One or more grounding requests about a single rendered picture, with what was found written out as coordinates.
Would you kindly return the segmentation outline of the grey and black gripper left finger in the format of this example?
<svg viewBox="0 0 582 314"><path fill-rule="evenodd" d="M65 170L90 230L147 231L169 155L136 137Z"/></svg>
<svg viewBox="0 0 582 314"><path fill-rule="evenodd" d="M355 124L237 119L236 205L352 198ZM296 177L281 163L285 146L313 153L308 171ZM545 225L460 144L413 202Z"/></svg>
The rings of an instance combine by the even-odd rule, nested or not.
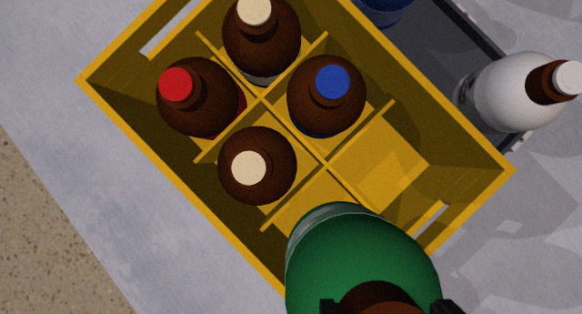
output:
<svg viewBox="0 0 582 314"><path fill-rule="evenodd" d="M319 314L343 314L340 304L334 299L319 300Z"/></svg>

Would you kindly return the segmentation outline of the green bottle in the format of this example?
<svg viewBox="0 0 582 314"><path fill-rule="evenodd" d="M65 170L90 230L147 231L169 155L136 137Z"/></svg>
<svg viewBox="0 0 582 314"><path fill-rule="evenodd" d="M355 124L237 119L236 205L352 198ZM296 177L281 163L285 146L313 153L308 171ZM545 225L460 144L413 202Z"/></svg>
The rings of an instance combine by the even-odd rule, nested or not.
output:
<svg viewBox="0 0 582 314"><path fill-rule="evenodd" d="M286 314L319 314L320 299L343 314L429 314L444 298L411 236L366 207L333 201L306 212L286 243Z"/></svg>

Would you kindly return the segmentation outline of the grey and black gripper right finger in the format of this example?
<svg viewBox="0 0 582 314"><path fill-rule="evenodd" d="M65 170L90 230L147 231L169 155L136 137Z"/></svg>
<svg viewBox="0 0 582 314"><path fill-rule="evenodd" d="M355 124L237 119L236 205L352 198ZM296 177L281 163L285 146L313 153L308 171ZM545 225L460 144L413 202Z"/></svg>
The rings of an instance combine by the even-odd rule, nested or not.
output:
<svg viewBox="0 0 582 314"><path fill-rule="evenodd" d="M466 314L452 299L436 299L430 304L429 314Z"/></svg>

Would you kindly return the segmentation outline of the dark grey tray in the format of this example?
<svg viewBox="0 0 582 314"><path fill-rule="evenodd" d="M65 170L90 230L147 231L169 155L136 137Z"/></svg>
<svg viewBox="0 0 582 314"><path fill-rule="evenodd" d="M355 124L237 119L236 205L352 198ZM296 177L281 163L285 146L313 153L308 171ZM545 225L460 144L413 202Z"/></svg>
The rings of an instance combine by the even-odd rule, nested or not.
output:
<svg viewBox="0 0 582 314"><path fill-rule="evenodd" d="M416 0L380 31L451 103L464 76L507 56L451 0ZM484 137L504 156L526 132Z"/></svg>

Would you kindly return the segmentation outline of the white bottle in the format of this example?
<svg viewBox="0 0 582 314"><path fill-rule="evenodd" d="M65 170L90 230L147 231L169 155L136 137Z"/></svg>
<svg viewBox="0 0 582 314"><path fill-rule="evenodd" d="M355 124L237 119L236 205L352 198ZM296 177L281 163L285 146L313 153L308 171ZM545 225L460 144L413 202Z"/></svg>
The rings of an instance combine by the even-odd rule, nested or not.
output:
<svg viewBox="0 0 582 314"><path fill-rule="evenodd" d="M452 104L483 136L490 136L545 127L580 93L582 63L522 51L464 76Z"/></svg>

